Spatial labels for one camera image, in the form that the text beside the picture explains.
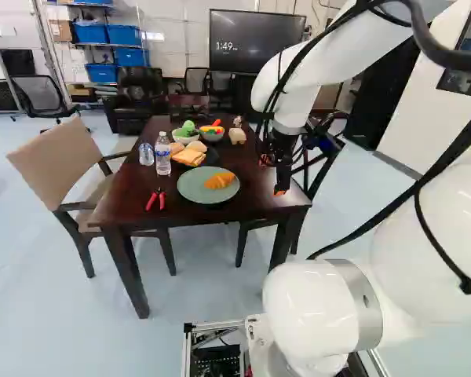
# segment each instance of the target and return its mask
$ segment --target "floor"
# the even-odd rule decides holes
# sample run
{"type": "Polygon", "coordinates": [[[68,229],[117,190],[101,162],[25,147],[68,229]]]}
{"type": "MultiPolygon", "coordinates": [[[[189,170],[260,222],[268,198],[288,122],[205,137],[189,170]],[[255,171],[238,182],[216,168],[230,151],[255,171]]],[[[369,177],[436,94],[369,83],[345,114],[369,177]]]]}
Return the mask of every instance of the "floor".
{"type": "MultiPolygon", "coordinates": [[[[104,154],[133,143],[111,134],[99,112],[85,112],[82,119],[104,154]]],[[[97,275],[88,280],[68,234],[5,159],[8,151],[51,125],[0,116],[0,377],[179,376],[184,322],[242,319],[262,311],[261,285],[275,228],[250,233],[239,269],[234,267],[237,225],[173,229],[175,277],[168,274],[156,240],[135,240],[152,308],[150,319],[138,320],[104,241],[90,245],[97,275]]],[[[95,179],[97,172],[91,170],[69,199],[95,179]]],[[[296,258],[344,236],[411,182],[347,144],[309,211],[296,258]]],[[[332,255],[366,253],[370,241],[371,234],[332,255]]],[[[470,336],[471,330],[459,329],[381,355],[394,377],[458,375],[464,365],[447,364],[447,355],[453,360],[460,352],[471,368],[471,342],[466,347],[460,342],[468,331],[470,336]],[[443,367],[429,361],[434,352],[443,367]],[[409,358],[414,362],[407,363],[409,358]]]]}

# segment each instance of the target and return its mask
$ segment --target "pliers handle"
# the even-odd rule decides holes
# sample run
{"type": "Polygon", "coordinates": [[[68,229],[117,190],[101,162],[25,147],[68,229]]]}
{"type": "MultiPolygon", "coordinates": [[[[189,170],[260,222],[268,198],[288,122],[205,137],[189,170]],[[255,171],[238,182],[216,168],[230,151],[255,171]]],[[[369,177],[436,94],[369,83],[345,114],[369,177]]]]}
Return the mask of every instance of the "pliers handle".
{"type": "Polygon", "coordinates": [[[159,187],[152,193],[152,196],[150,196],[150,199],[144,208],[147,212],[151,210],[153,203],[157,199],[157,196],[159,197],[159,210],[166,208],[166,193],[159,187]]]}

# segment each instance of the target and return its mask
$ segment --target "wall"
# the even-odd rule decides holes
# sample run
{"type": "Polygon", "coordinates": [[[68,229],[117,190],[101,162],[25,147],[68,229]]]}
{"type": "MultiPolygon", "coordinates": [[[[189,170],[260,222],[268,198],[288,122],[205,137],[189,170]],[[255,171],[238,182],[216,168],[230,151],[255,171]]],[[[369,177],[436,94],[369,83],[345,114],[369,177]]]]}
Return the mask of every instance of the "wall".
{"type": "MultiPolygon", "coordinates": [[[[470,10],[471,0],[458,0],[433,21],[431,32],[455,48],[470,10]]],[[[420,54],[377,149],[419,173],[425,173],[471,119],[470,96],[436,89],[443,72],[420,54]]]]}
{"type": "Polygon", "coordinates": [[[28,0],[0,0],[0,37],[2,49],[31,49],[35,69],[40,75],[48,75],[46,59],[38,36],[37,20],[28,0]]]}
{"type": "Polygon", "coordinates": [[[141,29],[162,33],[163,42],[148,41],[153,67],[166,77],[183,77],[187,66],[208,67],[209,9],[254,10],[254,0],[114,0],[118,16],[110,23],[137,24],[135,5],[140,7],[141,29]]]}
{"type": "Polygon", "coordinates": [[[314,35],[326,27],[328,18],[333,18],[345,0],[260,0],[261,12],[295,13],[307,16],[307,24],[312,26],[314,35]]]}

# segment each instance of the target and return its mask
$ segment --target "television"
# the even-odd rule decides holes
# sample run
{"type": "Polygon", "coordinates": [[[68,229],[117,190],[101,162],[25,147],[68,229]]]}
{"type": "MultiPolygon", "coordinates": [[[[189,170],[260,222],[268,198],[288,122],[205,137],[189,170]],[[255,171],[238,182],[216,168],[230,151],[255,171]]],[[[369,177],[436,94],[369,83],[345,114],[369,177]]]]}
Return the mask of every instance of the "television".
{"type": "Polygon", "coordinates": [[[301,42],[305,16],[210,9],[210,70],[257,74],[301,42]]]}

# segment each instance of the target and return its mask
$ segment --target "water bottle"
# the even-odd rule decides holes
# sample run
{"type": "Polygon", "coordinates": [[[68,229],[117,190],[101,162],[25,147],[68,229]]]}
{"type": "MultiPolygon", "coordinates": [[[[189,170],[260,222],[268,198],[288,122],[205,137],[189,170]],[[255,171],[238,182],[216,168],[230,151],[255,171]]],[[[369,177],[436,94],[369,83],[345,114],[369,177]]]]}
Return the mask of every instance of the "water bottle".
{"type": "Polygon", "coordinates": [[[159,137],[155,142],[155,168],[158,175],[171,174],[170,140],[164,131],[159,132],[159,137]]]}
{"type": "Polygon", "coordinates": [[[140,152],[140,164],[149,167],[154,164],[154,150],[149,143],[142,143],[138,149],[140,152]]]}

